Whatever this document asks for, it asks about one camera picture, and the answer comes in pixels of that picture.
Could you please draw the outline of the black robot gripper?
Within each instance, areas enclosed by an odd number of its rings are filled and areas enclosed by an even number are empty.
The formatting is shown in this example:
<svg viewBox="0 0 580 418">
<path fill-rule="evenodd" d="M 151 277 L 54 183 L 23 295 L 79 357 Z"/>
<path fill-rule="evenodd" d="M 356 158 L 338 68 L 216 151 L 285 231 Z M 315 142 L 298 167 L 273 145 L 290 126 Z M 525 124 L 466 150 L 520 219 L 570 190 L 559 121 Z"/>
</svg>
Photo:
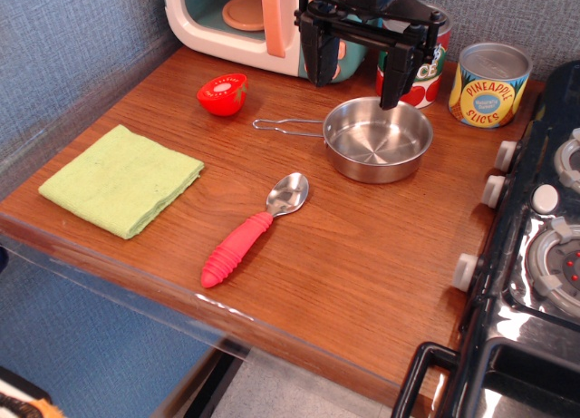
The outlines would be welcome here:
<svg viewBox="0 0 580 418">
<path fill-rule="evenodd" d="M 385 52 L 383 110 L 410 90 L 424 51 L 434 48 L 446 22 L 419 0 L 299 0 L 295 12 L 307 78 L 316 87 L 333 79 L 341 39 Z"/>
</svg>

